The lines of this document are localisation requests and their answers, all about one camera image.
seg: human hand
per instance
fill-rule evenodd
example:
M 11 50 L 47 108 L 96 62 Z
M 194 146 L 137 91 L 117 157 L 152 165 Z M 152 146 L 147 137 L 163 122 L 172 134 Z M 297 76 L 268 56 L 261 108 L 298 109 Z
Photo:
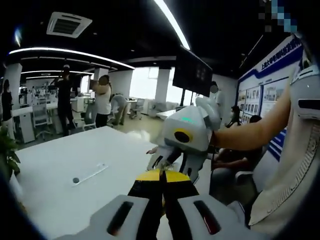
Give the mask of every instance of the human hand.
M 152 148 L 151 150 L 147 151 L 146 154 L 154 154 L 154 153 L 156 153 L 157 149 L 158 149 L 158 147 L 156 146 L 156 147 Z

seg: black shirt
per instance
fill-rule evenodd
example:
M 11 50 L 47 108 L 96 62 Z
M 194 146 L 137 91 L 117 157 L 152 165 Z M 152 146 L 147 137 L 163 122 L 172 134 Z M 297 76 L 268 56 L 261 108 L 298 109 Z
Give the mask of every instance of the black shirt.
M 70 79 L 56 81 L 55 86 L 59 88 L 58 104 L 69 104 L 72 81 Z
M 243 158 L 246 158 L 249 162 L 249 166 L 244 169 L 246 171 L 253 171 L 257 165 L 257 161 L 261 157 L 262 147 L 259 147 L 250 151 L 243 151 Z
M 3 121 L 8 121 L 11 116 L 12 110 L 12 96 L 11 92 L 3 92 L 1 96 L 2 101 L 2 119 Z
M 261 153 L 262 147 L 249 151 L 226 149 L 226 151 L 224 151 L 220 155 L 220 159 L 217 160 L 223 161 L 225 163 L 232 163 L 234 161 L 246 158 L 248 160 L 249 165 L 246 167 L 241 167 L 240 169 L 237 169 L 237 171 L 253 171 L 257 165 L 257 161 L 259 160 Z

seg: green light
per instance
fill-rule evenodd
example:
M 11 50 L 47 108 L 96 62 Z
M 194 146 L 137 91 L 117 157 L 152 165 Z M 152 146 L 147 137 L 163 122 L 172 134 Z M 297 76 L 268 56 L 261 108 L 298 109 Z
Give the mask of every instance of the green light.
M 189 123 L 192 123 L 192 120 L 188 117 L 185 117 L 185 116 L 182 118 L 182 120 L 187 121 Z

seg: poster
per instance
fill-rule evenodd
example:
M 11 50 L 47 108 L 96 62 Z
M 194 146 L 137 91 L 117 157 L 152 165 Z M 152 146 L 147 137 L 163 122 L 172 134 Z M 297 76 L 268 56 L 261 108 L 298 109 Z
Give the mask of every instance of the poster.
M 244 113 L 258 115 L 260 110 L 261 86 L 257 86 L 246 91 L 246 101 Z
M 285 90 L 286 83 L 287 79 L 283 79 L 264 85 L 260 114 L 262 118 L 266 116 L 266 114 L 274 107 L 278 99 L 281 97 Z
M 245 108 L 246 103 L 246 92 L 247 91 L 240 91 L 237 99 L 237 105 L 240 108 L 241 111 Z
M 242 116 L 242 124 L 248 124 L 250 121 L 251 115 L 244 113 Z

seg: robot eye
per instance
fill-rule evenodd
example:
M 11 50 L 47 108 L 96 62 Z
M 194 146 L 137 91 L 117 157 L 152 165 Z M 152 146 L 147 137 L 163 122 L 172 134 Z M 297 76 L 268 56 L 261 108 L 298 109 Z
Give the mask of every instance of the robot eye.
M 192 135 L 184 129 L 177 129 L 174 132 L 174 137 L 181 143 L 189 143 L 192 141 Z

